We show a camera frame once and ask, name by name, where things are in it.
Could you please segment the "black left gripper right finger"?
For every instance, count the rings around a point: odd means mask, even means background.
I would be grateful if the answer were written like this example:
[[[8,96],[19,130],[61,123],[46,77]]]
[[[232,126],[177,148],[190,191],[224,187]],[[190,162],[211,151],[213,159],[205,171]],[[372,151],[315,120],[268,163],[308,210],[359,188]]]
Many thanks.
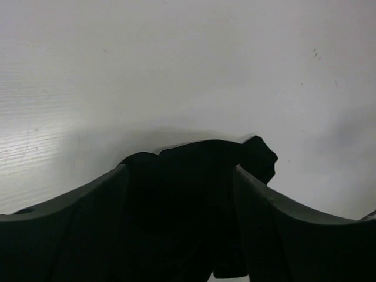
[[[234,170],[233,189],[251,281],[375,280],[375,219],[312,209],[242,167]]]

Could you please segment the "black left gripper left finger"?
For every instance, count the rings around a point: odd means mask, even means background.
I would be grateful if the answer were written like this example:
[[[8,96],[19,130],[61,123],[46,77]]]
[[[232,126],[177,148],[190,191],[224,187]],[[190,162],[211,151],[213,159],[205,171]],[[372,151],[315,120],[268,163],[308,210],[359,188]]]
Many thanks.
[[[124,165],[1,215],[1,281],[107,281],[129,173]]]

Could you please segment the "black fabric skirt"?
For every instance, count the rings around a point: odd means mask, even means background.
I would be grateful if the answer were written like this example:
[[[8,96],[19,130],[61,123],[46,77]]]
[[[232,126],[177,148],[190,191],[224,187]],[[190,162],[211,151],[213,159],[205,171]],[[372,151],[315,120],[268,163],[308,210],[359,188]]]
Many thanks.
[[[259,136],[204,140],[122,161],[129,185],[113,281],[207,281],[247,274],[233,170],[262,183],[277,155]]]

